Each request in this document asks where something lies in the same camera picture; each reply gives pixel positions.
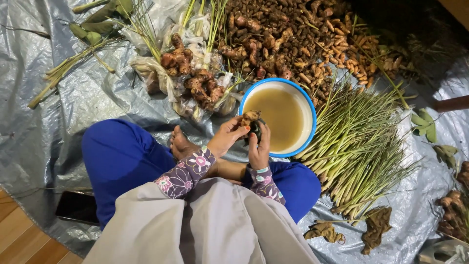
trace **gray tarp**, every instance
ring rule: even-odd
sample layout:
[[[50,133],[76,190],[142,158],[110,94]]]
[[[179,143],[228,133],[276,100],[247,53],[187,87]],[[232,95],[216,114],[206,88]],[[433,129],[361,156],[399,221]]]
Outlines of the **gray tarp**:
[[[55,206],[62,190],[41,188],[90,186],[80,150],[81,136],[87,127],[107,118],[125,118],[148,129],[158,142],[166,144],[172,127],[181,124],[189,139],[200,144],[224,120],[212,116],[209,121],[195,125],[179,118],[165,97],[149,97],[139,82],[132,89],[132,72],[127,61],[135,52],[127,43],[99,52],[116,69],[116,74],[108,73],[91,58],[60,82],[58,93],[35,110],[27,108],[28,102],[46,85],[43,73],[82,49],[62,20],[76,19],[69,6],[84,2],[0,0],[1,24],[52,35],[52,40],[48,40],[29,32],[0,28],[0,184],[43,231],[80,256],[85,256],[99,237],[98,228],[56,219]],[[452,72],[442,81],[434,95],[436,99],[469,94],[466,62],[455,65]],[[467,155],[468,117],[469,111],[444,114],[437,122],[441,144],[457,146]],[[409,128],[409,120],[404,121],[402,133]],[[423,158],[424,162],[422,169],[397,188],[407,191],[383,198],[379,203],[393,207],[393,229],[384,235],[381,246],[363,256],[360,233],[366,229],[365,224],[356,228],[337,224],[337,231],[345,234],[347,243],[341,246],[322,238],[311,240],[319,259],[324,263],[413,261],[423,242],[434,235],[438,219],[432,213],[433,200],[452,185],[451,172],[437,162],[431,146],[423,141],[408,135],[408,160]],[[229,159],[236,161],[246,161],[246,157],[241,143],[228,154]],[[328,213],[329,207],[328,198],[321,198],[299,227],[306,231],[315,219],[339,219]]]

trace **hand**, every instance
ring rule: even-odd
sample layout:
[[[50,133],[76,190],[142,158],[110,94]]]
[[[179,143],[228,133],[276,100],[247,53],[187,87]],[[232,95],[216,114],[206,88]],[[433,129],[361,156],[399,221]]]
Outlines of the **hand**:
[[[253,170],[261,170],[269,166],[270,152],[270,129],[267,125],[259,123],[261,129],[261,142],[257,148],[257,136],[254,133],[249,135],[249,163]]]
[[[231,146],[251,129],[248,125],[240,126],[241,120],[242,116],[236,116],[223,123],[218,132],[207,143],[207,148],[216,159],[226,154]]]

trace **water in bowl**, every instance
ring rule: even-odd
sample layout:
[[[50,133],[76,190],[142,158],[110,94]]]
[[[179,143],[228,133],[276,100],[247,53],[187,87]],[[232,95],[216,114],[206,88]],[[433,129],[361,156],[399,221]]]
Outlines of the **water in bowl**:
[[[260,110],[271,130],[270,151],[281,152],[296,143],[303,130],[303,112],[292,94],[263,89],[246,100],[243,112]]]

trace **smartphone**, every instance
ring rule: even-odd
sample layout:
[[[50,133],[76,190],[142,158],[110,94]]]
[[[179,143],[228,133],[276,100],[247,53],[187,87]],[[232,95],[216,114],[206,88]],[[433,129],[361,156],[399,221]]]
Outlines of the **smartphone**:
[[[66,221],[99,225],[96,200],[91,194],[65,191],[60,197],[55,216]]]

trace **enamel bowl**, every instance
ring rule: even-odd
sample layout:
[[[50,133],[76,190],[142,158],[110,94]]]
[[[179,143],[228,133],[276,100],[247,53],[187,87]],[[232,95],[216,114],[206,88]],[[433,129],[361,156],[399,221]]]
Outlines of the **enamel bowl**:
[[[282,151],[271,152],[270,156],[287,158],[300,153],[309,145],[316,130],[316,111],[314,110],[313,102],[306,92],[294,82],[282,78],[267,78],[256,82],[247,90],[239,107],[240,115],[243,113],[245,102],[253,94],[263,89],[280,89],[293,95],[303,114],[303,131],[296,143]]]

